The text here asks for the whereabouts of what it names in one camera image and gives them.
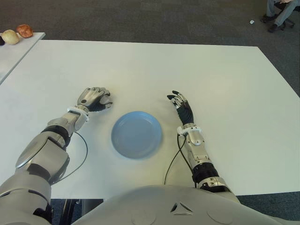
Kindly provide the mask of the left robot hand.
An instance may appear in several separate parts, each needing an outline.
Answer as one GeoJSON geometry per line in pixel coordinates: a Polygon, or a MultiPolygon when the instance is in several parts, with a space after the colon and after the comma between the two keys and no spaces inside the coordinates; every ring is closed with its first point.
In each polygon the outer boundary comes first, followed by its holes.
{"type": "Polygon", "coordinates": [[[103,87],[86,88],[77,100],[77,107],[87,112],[99,112],[112,104],[109,90],[103,87]]]}

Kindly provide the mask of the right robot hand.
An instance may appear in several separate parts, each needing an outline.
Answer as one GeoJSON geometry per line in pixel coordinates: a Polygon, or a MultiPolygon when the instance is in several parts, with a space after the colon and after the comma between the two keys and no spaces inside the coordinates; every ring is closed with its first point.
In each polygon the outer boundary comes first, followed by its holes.
{"type": "Polygon", "coordinates": [[[184,97],[183,94],[173,90],[171,95],[167,95],[167,98],[175,107],[182,125],[194,123],[193,111],[189,105],[188,100],[184,97]]]}

